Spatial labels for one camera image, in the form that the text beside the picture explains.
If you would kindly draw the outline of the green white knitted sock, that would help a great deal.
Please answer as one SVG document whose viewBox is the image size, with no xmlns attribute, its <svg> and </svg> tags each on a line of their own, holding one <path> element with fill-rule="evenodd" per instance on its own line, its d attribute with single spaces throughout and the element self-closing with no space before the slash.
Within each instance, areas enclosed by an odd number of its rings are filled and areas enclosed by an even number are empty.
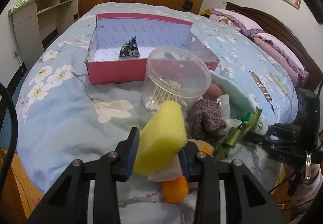
<svg viewBox="0 0 323 224">
<path fill-rule="evenodd" d="M 254 133 L 265 135 L 267 133 L 267 130 L 268 130 L 268 125 L 265 123 L 265 117 L 261 115 L 258 120 L 256 129 L 254 130 Z"/>
</svg>

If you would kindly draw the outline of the green satin ribbon bow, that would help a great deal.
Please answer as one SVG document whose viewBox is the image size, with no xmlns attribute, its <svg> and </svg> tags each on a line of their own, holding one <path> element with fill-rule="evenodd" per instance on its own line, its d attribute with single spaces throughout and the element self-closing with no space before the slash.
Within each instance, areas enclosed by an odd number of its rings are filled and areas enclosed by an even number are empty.
<svg viewBox="0 0 323 224">
<path fill-rule="evenodd" d="M 229 151 L 234 149 L 238 141 L 244 138 L 249 132 L 254 132 L 257 128 L 262 110 L 256 108 L 255 111 L 249 112 L 244 115 L 241 120 L 233 120 L 238 122 L 236 127 L 230 127 L 227 135 L 219 142 L 211 143 L 214 147 L 213 156 L 217 160 L 225 159 L 228 157 Z"/>
</svg>

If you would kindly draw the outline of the orange fabric flower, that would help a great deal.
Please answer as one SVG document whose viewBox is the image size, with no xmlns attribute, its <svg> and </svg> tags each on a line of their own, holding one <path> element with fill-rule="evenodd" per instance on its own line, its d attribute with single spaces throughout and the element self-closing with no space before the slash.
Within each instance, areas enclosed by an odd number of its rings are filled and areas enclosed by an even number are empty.
<svg viewBox="0 0 323 224">
<path fill-rule="evenodd" d="M 190 142 L 194 142 L 199 151 L 205 152 L 208 155 L 212 155 L 214 147 L 209 143 L 201 140 L 189 139 Z M 184 176 L 180 176 L 175 180 L 168 180 L 161 182 L 162 194 L 166 201 L 172 204 L 182 202 L 189 191 L 189 182 Z"/>
</svg>

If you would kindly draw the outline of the yellow sponge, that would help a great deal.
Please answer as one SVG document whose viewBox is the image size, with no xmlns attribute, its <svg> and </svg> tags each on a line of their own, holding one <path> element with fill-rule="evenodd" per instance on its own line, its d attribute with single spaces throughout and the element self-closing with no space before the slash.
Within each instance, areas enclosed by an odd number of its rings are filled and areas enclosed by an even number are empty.
<svg viewBox="0 0 323 224">
<path fill-rule="evenodd" d="M 164 102 L 140 131 L 134 172 L 148 176 L 165 168 L 187 144 L 180 105 Z"/>
</svg>

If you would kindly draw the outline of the yellow comb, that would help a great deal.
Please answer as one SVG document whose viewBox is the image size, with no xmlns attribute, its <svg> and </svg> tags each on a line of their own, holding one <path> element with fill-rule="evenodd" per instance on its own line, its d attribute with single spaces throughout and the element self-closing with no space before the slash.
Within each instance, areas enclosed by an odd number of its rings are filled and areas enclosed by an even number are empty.
<svg viewBox="0 0 323 224">
<path fill-rule="evenodd" d="M 284 93 L 284 95 L 287 95 L 287 88 L 278 80 L 278 78 L 273 73 L 270 73 L 270 77 L 273 79 L 274 83 L 277 84 L 278 88 Z"/>
</svg>

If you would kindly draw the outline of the floral blue bedspread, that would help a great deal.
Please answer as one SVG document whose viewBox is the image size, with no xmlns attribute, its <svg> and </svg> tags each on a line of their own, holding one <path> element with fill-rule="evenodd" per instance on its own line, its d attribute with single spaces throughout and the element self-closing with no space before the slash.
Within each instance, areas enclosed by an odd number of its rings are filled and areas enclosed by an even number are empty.
<svg viewBox="0 0 323 224">
<path fill-rule="evenodd" d="M 103 3 L 71 25 L 30 70 L 16 105 L 18 154 L 33 184 L 47 192 L 74 160 L 99 159 L 126 139 L 133 127 L 151 118 L 142 103 L 143 83 L 93 85 L 85 59 L 100 13 L 147 13 L 190 21 L 192 32 L 219 58 L 214 70 L 235 81 L 262 109 L 265 123 L 290 123 L 298 100 L 286 71 L 244 35 L 224 24 L 167 7 L 140 3 Z M 250 75 L 255 72 L 269 94 L 268 103 Z M 270 77 L 286 79 L 288 94 Z"/>
</svg>

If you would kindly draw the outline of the purple knitted sock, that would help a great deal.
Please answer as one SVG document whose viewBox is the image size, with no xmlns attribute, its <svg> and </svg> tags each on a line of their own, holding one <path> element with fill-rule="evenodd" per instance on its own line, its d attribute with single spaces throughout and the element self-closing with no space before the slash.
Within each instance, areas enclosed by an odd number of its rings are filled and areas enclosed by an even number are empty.
<svg viewBox="0 0 323 224">
<path fill-rule="evenodd" d="M 187 111 L 187 122 L 192 138 L 205 142 L 217 142 L 226 136 L 226 122 L 216 101 L 199 99 Z"/>
</svg>

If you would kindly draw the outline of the pink makeup sponge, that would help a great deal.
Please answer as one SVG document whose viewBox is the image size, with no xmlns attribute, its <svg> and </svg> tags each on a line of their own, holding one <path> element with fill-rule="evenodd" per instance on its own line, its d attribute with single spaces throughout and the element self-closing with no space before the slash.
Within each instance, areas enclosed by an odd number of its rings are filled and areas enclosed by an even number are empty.
<svg viewBox="0 0 323 224">
<path fill-rule="evenodd" d="M 203 97 L 215 101 L 219 98 L 219 96 L 222 96 L 223 94 L 223 90 L 217 84 L 211 83 L 205 94 L 203 94 Z"/>
</svg>

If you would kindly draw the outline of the dark wooden headboard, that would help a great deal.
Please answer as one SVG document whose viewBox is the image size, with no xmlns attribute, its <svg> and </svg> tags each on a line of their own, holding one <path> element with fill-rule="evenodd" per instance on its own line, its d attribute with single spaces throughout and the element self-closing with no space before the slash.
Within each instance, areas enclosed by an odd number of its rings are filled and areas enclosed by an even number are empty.
<svg viewBox="0 0 323 224">
<path fill-rule="evenodd" d="M 261 10 L 242 7 L 231 2 L 226 3 L 226 10 L 233 10 L 255 21 L 263 30 L 282 41 L 298 57 L 309 76 L 300 83 L 300 87 L 315 90 L 322 81 L 322 71 L 306 51 L 296 35 L 280 20 Z"/>
</svg>

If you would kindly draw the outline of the clear plastic swab container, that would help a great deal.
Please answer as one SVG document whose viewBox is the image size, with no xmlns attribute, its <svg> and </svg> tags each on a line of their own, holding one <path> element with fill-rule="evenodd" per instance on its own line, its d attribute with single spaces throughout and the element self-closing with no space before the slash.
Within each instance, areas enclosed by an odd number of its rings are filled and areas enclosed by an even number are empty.
<svg viewBox="0 0 323 224">
<path fill-rule="evenodd" d="M 141 99 L 153 113 L 166 101 L 178 103 L 186 112 L 210 85 L 210 71 L 196 55 L 182 48 L 160 47 L 148 56 Z"/>
</svg>

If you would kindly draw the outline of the pink ruffled pillow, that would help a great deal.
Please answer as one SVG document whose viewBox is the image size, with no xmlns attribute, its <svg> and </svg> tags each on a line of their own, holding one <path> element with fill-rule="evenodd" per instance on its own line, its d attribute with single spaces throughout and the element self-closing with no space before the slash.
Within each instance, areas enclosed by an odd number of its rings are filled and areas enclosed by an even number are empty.
<svg viewBox="0 0 323 224">
<path fill-rule="evenodd" d="M 250 38 L 256 34 L 265 33 L 258 23 L 242 14 L 219 8 L 210 9 L 210 12 L 212 13 L 210 18 L 231 26 L 246 37 Z"/>
</svg>

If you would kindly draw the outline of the pink cardboard box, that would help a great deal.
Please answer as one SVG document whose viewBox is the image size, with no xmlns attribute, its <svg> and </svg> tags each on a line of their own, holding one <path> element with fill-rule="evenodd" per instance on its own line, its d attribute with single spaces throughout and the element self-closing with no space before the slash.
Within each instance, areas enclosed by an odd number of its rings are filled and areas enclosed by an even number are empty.
<svg viewBox="0 0 323 224">
<path fill-rule="evenodd" d="M 142 81 L 149 54 L 170 46 L 185 49 L 208 69 L 219 63 L 216 55 L 192 32 L 192 23 L 145 13 L 102 13 L 96 16 L 85 64 L 92 84 Z M 140 57 L 119 57 L 122 46 L 136 37 Z"/>
</svg>

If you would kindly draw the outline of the small black bag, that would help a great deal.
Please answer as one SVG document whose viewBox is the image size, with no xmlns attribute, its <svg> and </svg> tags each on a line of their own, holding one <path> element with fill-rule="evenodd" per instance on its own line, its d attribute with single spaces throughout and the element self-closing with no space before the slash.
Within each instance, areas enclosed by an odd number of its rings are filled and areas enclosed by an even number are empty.
<svg viewBox="0 0 323 224">
<path fill-rule="evenodd" d="M 184 11 L 191 11 L 193 7 L 193 2 L 191 0 L 185 0 L 182 8 Z"/>
</svg>

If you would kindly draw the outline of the beige low bookshelf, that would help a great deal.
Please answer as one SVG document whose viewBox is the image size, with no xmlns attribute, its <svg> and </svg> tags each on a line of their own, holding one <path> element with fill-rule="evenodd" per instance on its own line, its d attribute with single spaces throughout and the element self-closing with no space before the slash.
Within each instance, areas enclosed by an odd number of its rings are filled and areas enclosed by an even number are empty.
<svg viewBox="0 0 323 224">
<path fill-rule="evenodd" d="M 43 41 L 53 31 L 62 34 L 73 24 L 73 6 L 73 0 L 29 0 L 9 14 L 18 52 L 28 70 L 43 55 Z"/>
</svg>

